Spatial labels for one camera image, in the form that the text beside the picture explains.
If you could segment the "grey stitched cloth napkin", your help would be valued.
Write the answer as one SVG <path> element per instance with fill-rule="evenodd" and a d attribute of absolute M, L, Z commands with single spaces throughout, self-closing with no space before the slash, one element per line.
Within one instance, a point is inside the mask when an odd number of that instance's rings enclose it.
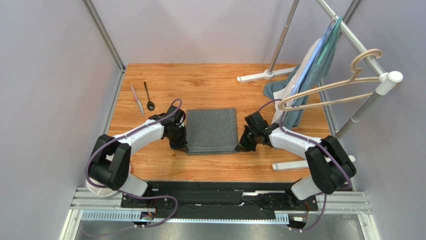
<path fill-rule="evenodd" d="M 235 108 L 192 109 L 186 113 L 187 155 L 233 154 L 238 145 Z"/>

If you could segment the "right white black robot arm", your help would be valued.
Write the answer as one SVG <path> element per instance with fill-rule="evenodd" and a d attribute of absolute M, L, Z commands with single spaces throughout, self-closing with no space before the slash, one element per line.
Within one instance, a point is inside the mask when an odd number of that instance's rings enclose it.
<path fill-rule="evenodd" d="M 336 137 L 309 137 L 279 123 L 268 124 L 258 111 L 245 117 L 245 121 L 247 124 L 235 148 L 237 152 L 254 152 L 257 145 L 264 145 L 291 152 L 307 163 L 310 175 L 287 189 L 294 199 L 330 195 L 344 184 L 352 184 L 357 169 Z"/>

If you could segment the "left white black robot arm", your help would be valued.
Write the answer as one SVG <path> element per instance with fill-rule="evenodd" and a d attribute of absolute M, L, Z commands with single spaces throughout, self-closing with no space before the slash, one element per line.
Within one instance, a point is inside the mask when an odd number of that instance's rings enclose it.
<path fill-rule="evenodd" d="M 118 192 L 142 197 L 149 184 L 131 174 L 131 156 L 146 145 L 167 138 L 172 150 L 187 150 L 186 114 L 176 106 L 151 116 L 142 125 L 115 136 L 98 137 L 84 170 L 86 187 L 98 197 Z"/>

